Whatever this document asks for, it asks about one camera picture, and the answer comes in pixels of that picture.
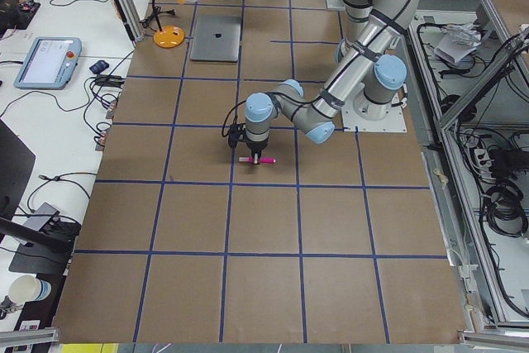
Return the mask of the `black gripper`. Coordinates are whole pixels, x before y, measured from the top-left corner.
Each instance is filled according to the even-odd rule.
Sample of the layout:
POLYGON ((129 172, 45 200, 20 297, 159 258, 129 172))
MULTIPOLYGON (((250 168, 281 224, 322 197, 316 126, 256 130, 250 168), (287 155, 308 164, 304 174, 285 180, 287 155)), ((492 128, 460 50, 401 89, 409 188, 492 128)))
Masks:
POLYGON ((239 143, 245 143, 250 149, 253 165, 260 164, 262 151, 268 146, 268 138, 263 141, 253 141, 250 134, 245 128, 244 123, 232 123, 228 129, 227 142, 229 147, 234 150, 239 143))

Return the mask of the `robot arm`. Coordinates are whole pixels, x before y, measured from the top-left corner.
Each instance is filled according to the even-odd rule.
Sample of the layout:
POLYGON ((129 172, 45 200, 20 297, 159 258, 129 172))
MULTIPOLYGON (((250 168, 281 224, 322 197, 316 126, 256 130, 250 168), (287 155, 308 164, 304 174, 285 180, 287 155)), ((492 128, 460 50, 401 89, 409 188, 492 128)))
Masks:
POLYGON ((254 164, 260 163, 268 145, 270 123, 279 115, 320 144, 335 130, 333 118, 354 89, 362 87, 356 100, 367 103, 367 108, 358 110, 358 114, 378 121, 390 107, 396 90, 402 87, 406 67, 398 57, 385 51, 393 39, 405 33, 419 0, 342 1, 348 16, 346 38, 337 50, 339 62, 318 96, 306 100, 301 84, 288 79, 266 93, 252 93, 243 103, 244 122, 225 122, 222 135, 229 147, 235 149, 238 143, 245 143, 254 164))

